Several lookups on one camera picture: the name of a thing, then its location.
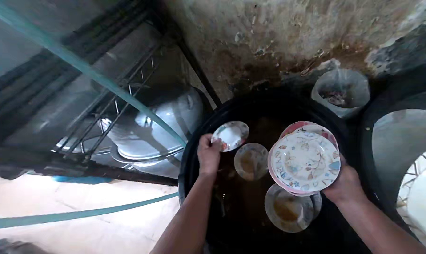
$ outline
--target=plastic bag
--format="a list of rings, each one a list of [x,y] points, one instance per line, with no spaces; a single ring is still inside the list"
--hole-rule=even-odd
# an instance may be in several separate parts
[[[318,78],[311,98],[340,118],[350,117],[370,100],[368,79],[353,70],[328,71]]]

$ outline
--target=forearm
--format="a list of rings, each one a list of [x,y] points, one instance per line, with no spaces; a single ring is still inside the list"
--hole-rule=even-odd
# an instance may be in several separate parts
[[[426,248],[391,221],[368,199],[339,203],[337,207],[374,254],[426,254]]]
[[[152,253],[197,253],[202,249],[216,174],[201,174]]]

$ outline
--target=hand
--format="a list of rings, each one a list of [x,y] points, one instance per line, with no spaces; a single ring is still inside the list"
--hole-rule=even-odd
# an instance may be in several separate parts
[[[199,158],[199,175],[216,175],[219,167],[221,140],[210,143],[213,134],[205,134],[200,137],[199,146],[197,147],[197,157]]]
[[[367,196],[360,185],[356,170],[346,163],[342,154],[340,154],[340,164],[339,177],[331,186],[325,188],[323,193],[337,206],[348,202],[366,200]]]

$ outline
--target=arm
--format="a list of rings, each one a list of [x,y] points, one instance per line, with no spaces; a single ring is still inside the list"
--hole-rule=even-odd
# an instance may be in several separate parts
[[[323,190],[346,221],[375,254],[426,254],[426,248],[398,227],[365,196],[359,176],[340,155],[342,167],[336,182]]]
[[[200,137],[197,150],[200,163],[199,177],[182,207],[151,251],[152,254],[190,254],[202,250],[220,157],[220,142],[210,145],[211,136],[212,134],[205,134]]]

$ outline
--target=white container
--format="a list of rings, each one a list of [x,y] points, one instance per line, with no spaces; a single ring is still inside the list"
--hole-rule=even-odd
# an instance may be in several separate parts
[[[346,105],[339,107],[323,97],[335,92],[344,95]],[[330,109],[340,118],[350,117],[370,101],[368,79],[360,72],[348,69],[335,69],[318,78],[312,89],[311,98]]]

